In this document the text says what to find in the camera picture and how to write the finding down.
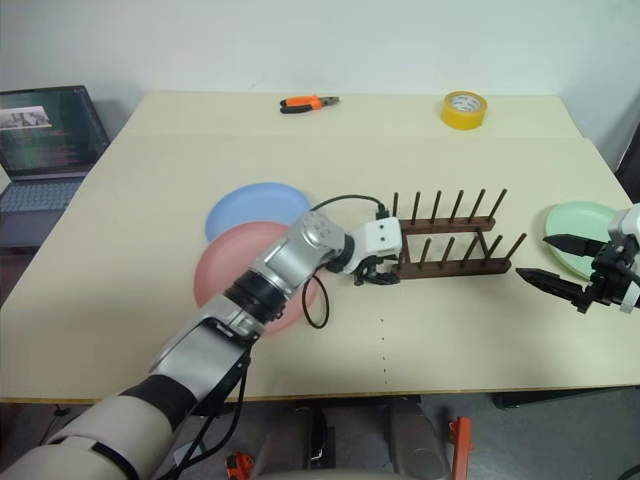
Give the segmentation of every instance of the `pliers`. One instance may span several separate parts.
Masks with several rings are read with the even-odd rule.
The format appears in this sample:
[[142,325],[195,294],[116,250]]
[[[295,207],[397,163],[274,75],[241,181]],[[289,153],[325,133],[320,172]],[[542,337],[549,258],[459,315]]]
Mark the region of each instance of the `pliers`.
[[319,110],[326,105],[335,105],[339,101],[340,97],[318,97],[317,95],[289,97],[280,102],[280,112],[303,113],[310,110]]

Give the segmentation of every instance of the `yellow tape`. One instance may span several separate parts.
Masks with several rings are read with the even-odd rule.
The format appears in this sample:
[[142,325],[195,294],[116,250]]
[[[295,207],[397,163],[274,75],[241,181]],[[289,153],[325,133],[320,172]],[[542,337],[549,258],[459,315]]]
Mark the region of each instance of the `yellow tape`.
[[487,113],[487,101],[473,92],[451,92],[444,97],[441,118],[458,130],[471,130],[482,125]]

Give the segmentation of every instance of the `robotic arm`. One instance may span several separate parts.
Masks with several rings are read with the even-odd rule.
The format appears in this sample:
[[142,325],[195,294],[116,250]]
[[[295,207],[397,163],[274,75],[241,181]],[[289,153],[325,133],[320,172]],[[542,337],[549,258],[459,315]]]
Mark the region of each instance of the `robotic arm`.
[[354,274],[356,283],[394,283],[375,265],[401,247],[397,218],[346,234],[325,216],[306,213],[169,342],[145,380],[94,405],[2,478],[151,478],[194,409],[219,411],[265,324],[318,269]]
[[552,235],[545,242],[578,256],[593,257],[590,284],[583,290],[545,270],[517,268],[516,272],[543,292],[569,300],[581,313],[593,302],[615,303],[630,313],[640,307],[640,204],[619,212],[608,226],[607,243],[575,235]]

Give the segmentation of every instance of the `table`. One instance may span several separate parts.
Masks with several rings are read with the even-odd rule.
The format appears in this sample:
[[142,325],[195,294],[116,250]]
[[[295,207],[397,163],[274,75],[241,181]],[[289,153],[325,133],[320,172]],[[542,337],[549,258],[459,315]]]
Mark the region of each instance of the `table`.
[[[506,251],[526,232],[514,264],[567,278],[540,241],[548,209],[570,200],[629,206],[554,97],[488,97],[485,125],[460,132],[438,119],[439,96],[345,96],[294,116],[278,112],[282,96],[143,100],[0,312],[5,401],[91,401],[142,379],[197,314],[192,280],[209,209],[248,183],[289,183],[312,202],[348,192],[390,202],[398,191],[405,217],[416,190],[427,215],[436,190],[450,212],[464,189],[464,214],[486,188],[486,214],[508,188],[489,240],[503,234]],[[372,211],[350,202],[326,214],[350,228]],[[434,240],[434,255],[441,243]],[[451,258],[467,243],[457,244]],[[600,305],[578,314],[513,270],[390,287],[324,279],[329,325],[316,331],[299,322],[261,339],[249,399],[640,382],[636,315]]]

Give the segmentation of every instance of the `laptop keyboard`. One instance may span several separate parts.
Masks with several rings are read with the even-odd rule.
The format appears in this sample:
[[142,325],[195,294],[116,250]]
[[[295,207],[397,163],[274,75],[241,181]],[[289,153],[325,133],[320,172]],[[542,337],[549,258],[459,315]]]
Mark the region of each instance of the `laptop keyboard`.
[[0,197],[0,212],[62,210],[69,205],[80,182],[11,184]]

